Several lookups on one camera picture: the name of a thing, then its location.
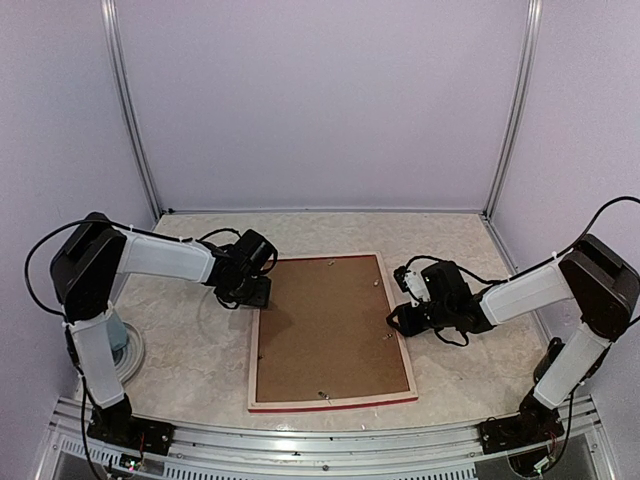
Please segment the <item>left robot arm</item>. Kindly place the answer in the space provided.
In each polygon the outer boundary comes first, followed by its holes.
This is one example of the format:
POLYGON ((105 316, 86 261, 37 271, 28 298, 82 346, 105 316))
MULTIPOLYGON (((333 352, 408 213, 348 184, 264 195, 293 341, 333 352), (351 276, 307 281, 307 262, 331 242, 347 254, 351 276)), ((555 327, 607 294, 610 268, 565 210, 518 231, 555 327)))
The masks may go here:
POLYGON ((92 212, 71 224, 71 235, 50 263, 70 356, 92 407, 89 437, 128 448, 153 440, 167 446, 174 427, 133 413, 109 341, 119 277, 182 280, 212 289, 226 309, 263 309, 269 303, 276 247, 253 229, 225 245, 209 236, 181 238, 119 225, 92 212))

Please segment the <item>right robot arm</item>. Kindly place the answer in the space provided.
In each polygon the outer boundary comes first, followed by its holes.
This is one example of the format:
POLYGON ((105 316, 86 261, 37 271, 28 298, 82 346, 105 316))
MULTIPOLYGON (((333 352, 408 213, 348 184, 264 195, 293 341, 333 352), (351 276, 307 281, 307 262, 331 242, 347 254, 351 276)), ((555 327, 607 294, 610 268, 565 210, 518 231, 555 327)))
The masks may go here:
POLYGON ((458 332, 465 347, 486 333, 531 312, 573 317, 550 340, 533 374, 533 387, 516 413, 478 425, 487 453, 550 440, 567 423, 558 408, 602 364, 611 346, 634 323, 639 274, 593 234, 567 250, 504 280, 487 280, 472 292, 470 273, 457 263, 431 257, 421 272, 409 264, 394 278, 409 302, 395 307, 387 324, 404 337, 446 329, 458 332))

